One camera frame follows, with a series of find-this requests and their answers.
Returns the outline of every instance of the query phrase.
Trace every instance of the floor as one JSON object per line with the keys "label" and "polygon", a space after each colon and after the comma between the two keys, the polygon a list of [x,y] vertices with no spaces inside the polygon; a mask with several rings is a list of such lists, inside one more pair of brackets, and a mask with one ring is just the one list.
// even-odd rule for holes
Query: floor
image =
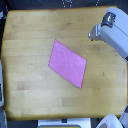
{"label": "floor", "polygon": [[[63,4],[62,1],[61,2],[59,1],[60,4],[57,4],[56,8],[64,8],[64,6],[70,7],[70,4],[66,2]],[[96,6],[96,4],[97,4],[97,0],[89,0],[89,2],[86,0],[74,0],[74,3],[72,3],[71,7]],[[116,5],[118,6],[118,8],[122,9],[128,14],[128,1],[127,0],[99,0],[98,6],[102,6],[102,5]],[[46,4],[44,8],[53,8],[53,6],[50,4]],[[2,4],[0,3],[0,12],[4,12],[3,17],[1,17],[0,15],[0,45],[1,45],[4,24],[5,24],[6,14],[7,14],[6,4],[2,6]],[[99,120],[100,119],[98,118],[91,119],[92,128],[96,128],[96,126],[99,123]],[[38,123],[37,120],[35,121],[8,121],[8,128],[36,128],[37,123]]]}

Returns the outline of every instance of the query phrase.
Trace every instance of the pink towel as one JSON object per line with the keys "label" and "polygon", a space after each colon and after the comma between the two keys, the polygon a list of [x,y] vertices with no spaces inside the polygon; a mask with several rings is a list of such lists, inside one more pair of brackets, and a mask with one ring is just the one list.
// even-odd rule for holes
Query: pink towel
{"label": "pink towel", "polygon": [[49,67],[76,87],[82,87],[86,60],[57,40],[54,41]]}

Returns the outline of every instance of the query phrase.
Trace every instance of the table surface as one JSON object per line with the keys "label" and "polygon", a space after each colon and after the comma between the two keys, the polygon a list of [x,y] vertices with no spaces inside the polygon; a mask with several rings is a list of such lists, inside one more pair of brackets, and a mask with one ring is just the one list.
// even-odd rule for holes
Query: table surface
{"label": "table surface", "polygon": [[[88,32],[108,7],[10,11],[2,42],[5,111],[11,120],[121,115],[127,104],[127,65]],[[48,62],[54,40],[87,60],[82,89]]]}

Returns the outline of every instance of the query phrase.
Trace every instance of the black object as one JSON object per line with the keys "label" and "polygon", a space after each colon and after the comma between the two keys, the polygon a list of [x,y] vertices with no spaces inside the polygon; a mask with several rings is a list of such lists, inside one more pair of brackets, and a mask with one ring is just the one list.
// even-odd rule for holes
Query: black object
{"label": "black object", "polygon": [[125,58],[125,60],[127,60],[127,61],[128,61],[128,56]]}
{"label": "black object", "polygon": [[127,106],[127,108],[125,109],[125,112],[128,113],[128,106]]}
{"label": "black object", "polygon": [[112,28],[113,26],[113,23],[115,22],[115,17],[116,15],[111,13],[111,12],[108,12],[104,17],[103,17],[103,20],[102,20],[102,23],[101,23],[101,27],[103,25],[106,25],[106,26],[109,26],[110,28]]}
{"label": "black object", "polygon": [[62,123],[67,123],[67,119],[62,119]]}
{"label": "black object", "polygon": [[[11,9],[57,9],[64,8],[62,0],[6,0]],[[96,6],[98,0],[73,0],[72,7]],[[99,0],[97,6],[115,5],[115,0]]]}

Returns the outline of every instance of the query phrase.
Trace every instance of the wood grain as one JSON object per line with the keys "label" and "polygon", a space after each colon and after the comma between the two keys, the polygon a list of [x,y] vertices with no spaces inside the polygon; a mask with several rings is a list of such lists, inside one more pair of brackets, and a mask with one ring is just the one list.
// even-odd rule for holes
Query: wood grain
{"label": "wood grain", "polygon": [[[108,44],[90,41],[107,7],[10,11],[2,43],[5,111],[11,120],[121,115],[127,66]],[[87,60],[82,89],[48,67],[54,40]]]}

